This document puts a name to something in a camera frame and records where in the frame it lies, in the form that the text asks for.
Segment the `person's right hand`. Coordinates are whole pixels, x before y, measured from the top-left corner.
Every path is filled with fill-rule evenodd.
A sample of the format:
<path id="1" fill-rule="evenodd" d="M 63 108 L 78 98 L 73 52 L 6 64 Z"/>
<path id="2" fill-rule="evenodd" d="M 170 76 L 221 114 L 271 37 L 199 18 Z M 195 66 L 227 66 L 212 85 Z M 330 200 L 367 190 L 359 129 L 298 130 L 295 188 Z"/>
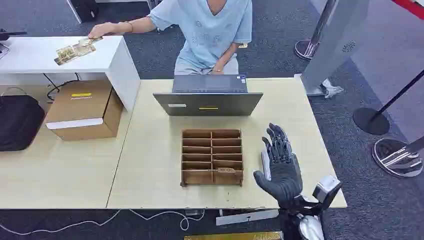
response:
<path id="1" fill-rule="evenodd" d="M 98 39 L 108 34 L 115 32 L 116 24 L 112 22 L 105 22 L 95 25 L 88 34 L 89 39 Z"/>

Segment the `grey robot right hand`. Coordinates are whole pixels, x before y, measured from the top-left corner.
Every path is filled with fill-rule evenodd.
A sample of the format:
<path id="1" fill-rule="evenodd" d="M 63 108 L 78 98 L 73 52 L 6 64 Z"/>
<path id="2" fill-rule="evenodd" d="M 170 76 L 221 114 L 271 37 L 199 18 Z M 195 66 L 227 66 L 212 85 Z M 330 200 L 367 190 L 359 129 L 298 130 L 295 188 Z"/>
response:
<path id="1" fill-rule="evenodd" d="M 266 129 L 270 140 L 262 137 L 269 158 L 271 180 L 259 170 L 253 172 L 256 184 L 278 203 L 281 209 L 290 208 L 303 190 L 299 162 L 284 130 L 273 123 Z"/>

